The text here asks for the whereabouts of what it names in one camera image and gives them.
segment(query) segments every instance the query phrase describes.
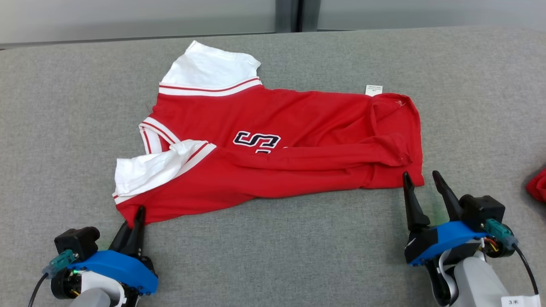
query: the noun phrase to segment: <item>striped trim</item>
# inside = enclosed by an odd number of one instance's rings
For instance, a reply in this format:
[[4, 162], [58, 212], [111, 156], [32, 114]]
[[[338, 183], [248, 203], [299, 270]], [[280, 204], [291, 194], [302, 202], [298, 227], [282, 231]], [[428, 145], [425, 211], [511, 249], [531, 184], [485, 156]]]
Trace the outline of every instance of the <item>striped trim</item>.
[[160, 83], [159, 93], [172, 96], [227, 96], [246, 90], [247, 88], [262, 85], [259, 77], [252, 77], [243, 82], [225, 88], [181, 87], [177, 84]]
[[[201, 162], [206, 156], [208, 156], [215, 148], [216, 148], [216, 145], [210, 144], [209, 142], [206, 142], [206, 141], [203, 142], [203, 145], [200, 146], [199, 148], [197, 148], [196, 151], [193, 154], [191, 154], [188, 161], [186, 161], [186, 163], [184, 163], [184, 165], [182, 165], [180, 170], [176, 173], [174, 178], [172, 178], [171, 180], [174, 180], [178, 176], [180, 176], [180, 175], [186, 173], [187, 171], [189, 171], [190, 169], [192, 169], [199, 162]], [[140, 195], [140, 194], [131, 195], [131, 196], [119, 196], [117, 194], [117, 192], [114, 192], [112, 197], [114, 198], [114, 202], [116, 203], [116, 205], [118, 205], [118, 204], [121, 204], [124, 201], [129, 200], [129, 199], [131, 199], [133, 197], [136, 197], [138, 195]]]
[[139, 129], [147, 154], [158, 154], [163, 151], [159, 137], [171, 145], [180, 142], [180, 139], [171, 130], [151, 117], [146, 118], [139, 125]]

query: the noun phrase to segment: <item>wire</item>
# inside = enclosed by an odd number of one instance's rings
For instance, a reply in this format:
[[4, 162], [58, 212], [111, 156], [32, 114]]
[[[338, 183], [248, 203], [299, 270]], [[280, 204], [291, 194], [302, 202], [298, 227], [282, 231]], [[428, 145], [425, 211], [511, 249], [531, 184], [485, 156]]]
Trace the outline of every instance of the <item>wire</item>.
[[489, 242], [489, 243], [493, 244], [494, 246], [497, 246], [497, 242], [495, 242], [495, 241], [492, 240], [492, 239], [484, 238], [484, 241]]
[[512, 247], [518, 253], [519, 257], [521, 258], [521, 261], [523, 261], [523, 265], [525, 266], [525, 269], [527, 270], [527, 273], [529, 274], [529, 278], [531, 279], [531, 283], [533, 284], [533, 290], [535, 292], [535, 295], [538, 295], [537, 281], [535, 280], [535, 277], [533, 276], [533, 272], [531, 271], [531, 267], [529, 267], [529, 263], [527, 262], [527, 259], [525, 259], [525, 256], [523, 255], [521, 249], [519, 249], [516, 243], [513, 243]]
[[36, 298], [36, 294], [38, 293], [38, 289], [40, 289], [41, 283], [44, 282], [44, 280], [47, 278], [48, 275], [49, 275], [48, 273], [45, 273], [40, 278], [40, 280], [38, 280], [38, 283], [36, 284], [36, 287], [34, 287], [34, 291], [32, 292], [31, 300], [28, 301], [28, 307], [32, 307], [32, 305], [34, 304], [34, 299]]
[[489, 243], [489, 245], [491, 245], [491, 248], [492, 248], [495, 252], [498, 252], [498, 248], [497, 248], [494, 244], [492, 244], [491, 242], [488, 242], [488, 243]]

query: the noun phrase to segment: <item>gray tabletop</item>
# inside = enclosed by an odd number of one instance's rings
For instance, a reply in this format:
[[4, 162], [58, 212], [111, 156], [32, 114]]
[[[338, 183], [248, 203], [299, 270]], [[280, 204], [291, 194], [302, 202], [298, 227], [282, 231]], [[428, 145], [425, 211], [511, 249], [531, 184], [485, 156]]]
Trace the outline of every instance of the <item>gray tabletop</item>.
[[[268, 88], [412, 97], [422, 118], [426, 185], [417, 196], [447, 221], [431, 172], [454, 192], [506, 206], [546, 293], [546, 204], [525, 182], [546, 163], [546, 35], [431, 28], [206, 37], [262, 62]], [[95, 226], [106, 249], [116, 211], [115, 159], [144, 153], [137, 125], [192, 39], [0, 51], [0, 306], [28, 302], [53, 238]], [[147, 227], [159, 275], [146, 306], [435, 306], [428, 275], [405, 263], [401, 189], [257, 199]], [[531, 295], [517, 256], [491, 261], [511, 294]], [[43, 285], [35, 306], [68, 306]]]

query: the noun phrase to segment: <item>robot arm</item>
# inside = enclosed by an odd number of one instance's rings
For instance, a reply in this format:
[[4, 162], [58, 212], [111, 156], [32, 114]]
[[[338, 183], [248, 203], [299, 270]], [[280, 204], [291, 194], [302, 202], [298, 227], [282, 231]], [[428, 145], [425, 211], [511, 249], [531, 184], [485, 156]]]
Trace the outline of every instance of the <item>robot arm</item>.
[[500, 307], [508, 291], [486, 257], [511, 256], [517, 251], [526, 265], [535, 294], [538, 288], [512, 231], [501, 224], [505, 206], [490, 196], [457, 199], [438, 171], [432, 172], [444, 199], [449, 222], [430, 227], [414, 193], [408, 173], [403, 175], [409, 230], [406, 262], [424, 266], [439, 306]]
[[140, 207], [133, 229], [125, 222], [105, 251], [97, 251], [94, 227], [70, 229], [55, 238], [59, 252], [70, 250], [78, 258], [53, 276], [53, 295], [74, 299], [70, 307], [135, 307], [143, 295], [154, 294], [157, 275], [151, 259], [142, 255], [145, 214]]

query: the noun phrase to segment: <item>white tag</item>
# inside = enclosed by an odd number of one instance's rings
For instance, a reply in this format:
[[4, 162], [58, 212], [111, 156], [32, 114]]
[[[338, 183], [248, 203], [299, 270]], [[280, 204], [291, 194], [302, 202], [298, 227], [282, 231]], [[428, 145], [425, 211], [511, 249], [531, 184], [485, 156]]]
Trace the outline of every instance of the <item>white tag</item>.
[[502, 307], [541, 307], [541, 298], [535, 296], [504, 296], [501, 297]]
[[368, 96], [375, 96], [377, 94], [381, 94], [382, 92], [383, 92], [382, 85], [366, 85], [365, 94]]

